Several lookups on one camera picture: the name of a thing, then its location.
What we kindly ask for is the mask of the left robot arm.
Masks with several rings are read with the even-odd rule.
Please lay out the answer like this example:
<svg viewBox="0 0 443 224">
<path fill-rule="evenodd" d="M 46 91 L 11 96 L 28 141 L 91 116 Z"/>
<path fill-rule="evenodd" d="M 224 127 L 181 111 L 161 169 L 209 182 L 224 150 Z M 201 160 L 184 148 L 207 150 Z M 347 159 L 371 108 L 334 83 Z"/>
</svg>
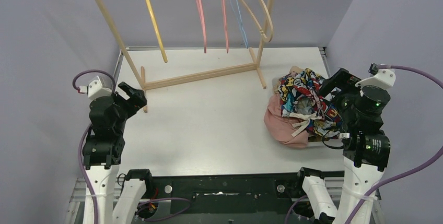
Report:
<svg viewBox="0 0 443 224">
<path fill-rule="evenodd" d="M 118 87 L 128 95 L 127 99 L 100 79 L 80 87 L 91 101 L 90 126 L 80 153 L 87 185 L 84 223 L 131 223 L 142 197 L 151 197 L 156 191 L 149 169 L 132 169 L 124 177 L 120 197 L 114 198 L 126 121 L 147 104 L 145 91 L 125 82 Z"/>
</svg>

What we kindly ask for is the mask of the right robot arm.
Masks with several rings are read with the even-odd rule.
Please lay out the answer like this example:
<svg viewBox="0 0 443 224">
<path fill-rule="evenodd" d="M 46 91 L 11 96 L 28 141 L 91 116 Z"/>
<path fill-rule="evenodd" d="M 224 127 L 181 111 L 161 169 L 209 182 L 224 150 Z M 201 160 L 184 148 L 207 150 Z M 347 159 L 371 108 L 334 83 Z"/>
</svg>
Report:
<svg viewBox="0 0 443 224">
<path fill-rule="evenodd" d="M 340 203 L 335 206 L 325 184 L 326 173 L 302 167 L 294 181 L 295 192 L 307 198 L 314 223 L 369 223 L 375 193 L 388 164 L 390 141 L 381 130 L 382 110 L 391 97 L 396 75 L 392 69 L 370 68 L 371 77 L 359 79 L 344 68 L 319 89 L 326 96 L 339 89 L 331 103 L 342 118 L 344 177 Z"/>
</svg>

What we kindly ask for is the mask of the blue hanger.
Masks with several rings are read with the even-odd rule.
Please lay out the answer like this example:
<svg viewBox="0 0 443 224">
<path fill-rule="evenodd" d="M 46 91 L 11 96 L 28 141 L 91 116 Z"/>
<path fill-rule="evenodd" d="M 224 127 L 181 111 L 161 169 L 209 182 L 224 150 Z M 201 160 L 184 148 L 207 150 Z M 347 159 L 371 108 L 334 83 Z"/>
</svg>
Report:
<svg viewBox="0 0 443 224">
<path fill-rule="evenodd" d="M 243 40 L 243 45 L 246 49 L 249 48 L 249 42 L 248 42 L 248 38 L 247 38 L 247 34 L 244 28 L 244 24 L 243 24 L 243 20 L 242 20 L 242 14 L 241 14 L 241 9 L 239 6 L 239 0 L 229 0 L 229 3 L 231 5 L 231 9 L 234 12 L 235 18 L 237 20 L 238 23 L 238 27 L 242 36 L 242 40 Z"/>
</svg>

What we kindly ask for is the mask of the pink shorts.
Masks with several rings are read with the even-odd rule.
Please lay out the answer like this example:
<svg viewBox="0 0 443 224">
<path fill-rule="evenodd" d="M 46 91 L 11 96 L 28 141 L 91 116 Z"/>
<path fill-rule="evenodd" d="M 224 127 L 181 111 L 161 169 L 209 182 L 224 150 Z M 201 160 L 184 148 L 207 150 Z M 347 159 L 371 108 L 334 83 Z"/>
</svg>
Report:
<svg viewBox="0 0 443 224">
<path fill-rule="evenodd" d="M 270 136 L 286 147 L 306 148 L 309 133 L 306 130 L 298 132 L 300 126 L 294 126 L 294 124 L 300 123 L 300 119 L 282 117 L 279 101 L 279 95 L 272 95 L 264 114 L 263 121 Z"/>
</svg>

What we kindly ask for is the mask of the yellow hanger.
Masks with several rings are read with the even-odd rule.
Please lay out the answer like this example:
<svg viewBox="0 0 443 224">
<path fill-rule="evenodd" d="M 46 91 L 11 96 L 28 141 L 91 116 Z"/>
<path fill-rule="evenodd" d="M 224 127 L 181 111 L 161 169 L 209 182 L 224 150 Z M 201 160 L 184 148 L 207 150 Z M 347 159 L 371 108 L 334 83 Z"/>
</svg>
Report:
<svg viewBox="0 0 443 224">
<path fill-rule="evenodd" d="M 154 10 L 153 10 L 152 4 L 151 4 L 151 0 L 145 0 L 145 4 L 147 6 L 147 10 L 148 10 L 148 13 L 149 13 L 149 16 L 150 16 L 150 19 L 151 19 L 153 30 L 154 30 L 154 33 L 156 35 L 157 43 L 158 43 L 158 46 L 159 46 L 159 49 L 160 49 L 160 53 L 161 53 L 163 62 L 164 63 L 168 63 L 168 58 L 167 58 L 166 50 L 165 50 L 165 47 L 164 47 L 164 44 L 163 44 L 163 40 L 162 40 L 160 31 L 159 31 L 159 28 L 158 28 L 158 24 L 157 24 L 155 13 L 154 13 Z"/>
</svg>

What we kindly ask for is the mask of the beige shorts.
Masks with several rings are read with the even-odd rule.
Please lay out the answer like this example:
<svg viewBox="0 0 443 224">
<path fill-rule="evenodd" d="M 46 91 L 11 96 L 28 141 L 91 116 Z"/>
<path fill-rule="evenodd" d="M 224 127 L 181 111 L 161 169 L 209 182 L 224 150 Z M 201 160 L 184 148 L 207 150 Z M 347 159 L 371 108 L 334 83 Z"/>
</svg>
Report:
<svg viewBox="0 0 443 224">
<path fill-rule="evenodd" d="M 301 73 L 302 71 L 303 71 L 302 68 L 300 68 L 298 66 L 292 66 L 290 71 L 289 71 L 289 74 L 295 76 L 295 75 Z M 272 91 L 273 91 L 274 94 L 278 93 L 278 86 L 281 83 L 280 79 L 281 79 L 281 76 L 280 77 L 274 77 L 272 79 Z"/>
</svg>

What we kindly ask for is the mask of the colourful comic print shorts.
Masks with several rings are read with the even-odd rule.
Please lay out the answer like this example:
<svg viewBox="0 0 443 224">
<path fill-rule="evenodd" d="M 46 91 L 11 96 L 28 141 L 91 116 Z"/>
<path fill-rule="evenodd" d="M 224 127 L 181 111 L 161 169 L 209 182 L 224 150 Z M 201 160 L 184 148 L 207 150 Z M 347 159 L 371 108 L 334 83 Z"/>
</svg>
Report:
<svg viewBox="0 0 443 224">
<path fill-rule="evenodd" d="M 306 130 L 309 135 L 323 139 L 338 139 L 343 121 L 337 109 L 319 95 L 319 89 L 326 79 L 306 68 L 293 76 L 287 74 L 280 79 L 278 95 L 281 114 L 286 118 L 298 118 L 298 132 Z"/>
</svg>

